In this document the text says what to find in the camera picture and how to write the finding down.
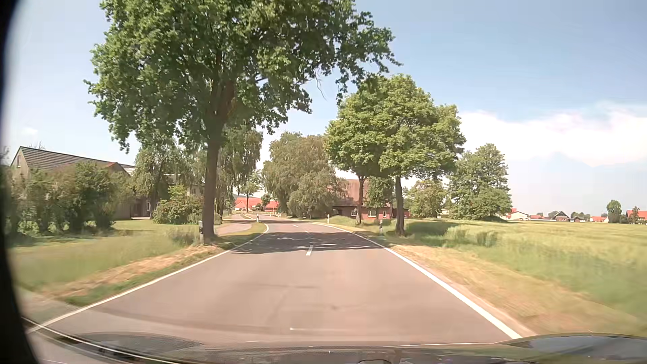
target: shrub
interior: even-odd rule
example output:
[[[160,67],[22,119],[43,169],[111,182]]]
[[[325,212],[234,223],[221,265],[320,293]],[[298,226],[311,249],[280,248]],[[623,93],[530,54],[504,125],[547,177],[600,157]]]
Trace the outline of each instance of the shrub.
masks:
[[[180,225],[197,223],[202,214],[202,199],[187,196],[181,185],[172,186],[169,199],[163,199],[153,211],[153,222]]]

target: blue sky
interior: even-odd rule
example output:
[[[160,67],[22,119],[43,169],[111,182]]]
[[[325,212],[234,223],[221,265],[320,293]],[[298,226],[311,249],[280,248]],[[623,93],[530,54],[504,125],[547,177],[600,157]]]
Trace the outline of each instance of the blue sky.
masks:
[[[456,104],[467,147],[494,142],[525,212],[602,212],[611,198],[647,209],[647,14],[644,1],[358,0],[390,27],[392,49],[438,103]],[[83,79],[107,29],[98,1],[24,0],[9,44],[3,137],[12,153],[49,150],[132,163],[94,118]],[[313,113],[281,130],[322,133],[333,80],[309,84]],[[265,139],[267,144],[275,135]]]

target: house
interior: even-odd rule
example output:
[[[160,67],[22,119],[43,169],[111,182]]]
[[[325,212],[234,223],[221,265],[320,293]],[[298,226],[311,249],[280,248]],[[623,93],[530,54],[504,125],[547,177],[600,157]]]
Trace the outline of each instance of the house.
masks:
[[[360,195],[360,181],[358,179],[346,179],[345,182],[345,196],[340,198],[333,205],[333,209],[337,210],[339,215],[354,218],[359,212],[362,215],[363,220],[390,219],[396,216],[397,210],[390,204],[377,209],[362,205],[362,208],[357,211],[357,203]],[[366,198],[366,194],[368,192],[368,185],[369,181],[364,181],[364,198]],[[409,217],[409,209],[404,209],[404,217]]]
[[[270,201],[267,205],[265,205],[265,211],[267,211],[267,212],[278,212],[279,211],[279,202],[278,201]]]
[[[101,168],[107,168],[115,173],[123,173],[126,176],[130,176],[126,168],[130,169],[135,167],[131,165],[121,165],[117,162],[102,161],[100,159],[92,159],[80,157],[78,155],[21,146],[18,148],[18,151],[11,162],[11,169],[13,171],[12,177],[14,179],[17,177],[27,179],[29,178],[29,173],[35,169],[54,171],[79,162],[96,163],[96,165]],[[133,205],[134,201],[120,204],[116,208],[114,219],[130,219],[132,216]]]
[[[629,218],[633,214],[633,210],[627,210],[627,218]],[[647,210],[645,211],[640,211],[638,210],[638,220],[647,220]]]
[[[603,222],[603,223],[609,223],[609,218],[605,216],[591,216],[589,219],[590,222]]]
[[[509,214],[507,214],[504,218],[505,218],[506,220],[522,220],[522,221],[527,221],[527,220],[529,219],[529,215],[528,215],[528,214],[526,214],[526,213],[524,213],[524,212],[517,211],[517,209],[515,209],[515,208],[513,207],[513,208],[512,208],[512,210],[510,210],[510,213],[509,213]]]
[[[555,216],[553,216],[553,220],[559,221],[559,222],[569,222],[571,221],[571,218],[564,213],[564,211],[557,212]]]
[[[247,210],[247,209],[251,210],[252,207],[258,205],[259,203],[261,203],[260,198],[249,196],[249,206],[248,206],[246,197],[237,197],[236,202],[234,203],[234,210],[236,211]]]

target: road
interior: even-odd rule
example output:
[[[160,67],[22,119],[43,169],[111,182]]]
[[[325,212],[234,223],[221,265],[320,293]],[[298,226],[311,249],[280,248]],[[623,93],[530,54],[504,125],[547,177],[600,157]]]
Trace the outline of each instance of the road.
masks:
[[[250,244],[52,323],[70,334],[240,343],[480,343],[509,339],[387,250],[329,226],[261,216]]]

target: grass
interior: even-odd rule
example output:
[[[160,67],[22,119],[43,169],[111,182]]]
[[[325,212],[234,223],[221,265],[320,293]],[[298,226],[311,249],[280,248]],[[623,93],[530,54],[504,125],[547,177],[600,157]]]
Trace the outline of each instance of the grass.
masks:
[[[344,216],[334,216],[331,223],[356,229],[354,219]],[[364,223],[361,228],[371,234],[378,231],[376,223]],[[520,292],[525,292],[525,301],[544,302],[531,310],[525,310],[528,304],[522,302],[508,307],[537,332],[564,331],[569,324],[580,329],[588,325],[605,331],[647,332],[647,227],[643,225],[407,219],[409,236],[398,238],[393,229],[394,223],[385,220],[386,241],[396,250],[427,260],[452,280],[467,281],[471,290],[497,302],[495,306],[505,306],[504,297]],[[583,315],[590,322],[584,322]],[[541,322],[538,317],[553,321]],[[564,324],[556,324],[557,317]]]
[[[119,221],[105,236],[46,236],[33,246],[10,249],[16,282],[38,291],[97,271],[167,254],[196,240],[196,225],[155,224],[151,220]]]
[[[259,236],[263,231],[265,231],[265,224],[263,223],[253,223],[251,228],[245,231],[239,231],[237,233],[226,234],[219,236],[217,238],[216,246],[228,250],[237,245],[240,245],[244,242],[247,242],[257,236]],[[141,284],[147,283],[153,279],[159,278],[161,276],[167,275],[168,273],[174,272],[178,269],[181,269],[186,266],[190,266],[193,263],[199,262],[202,259],[207,258],[210,255],[220,252],[221,250],[209,250],[199,252],[183,258],[182,260],[173,263],[168,267],[162,269],[149,271],[140,275],[137,275],[125,282],[119,282],[114,284],[102,284],[100,286],[94,287],[89,290],[86,294],[83,295],[71,295],[65,297],[65,302],[73,304],[75,306],[85,306],[92,304],[96,301],[102,300],[104,298],[116,295],[117,293],[129,290],[133,287],[137,287]]]

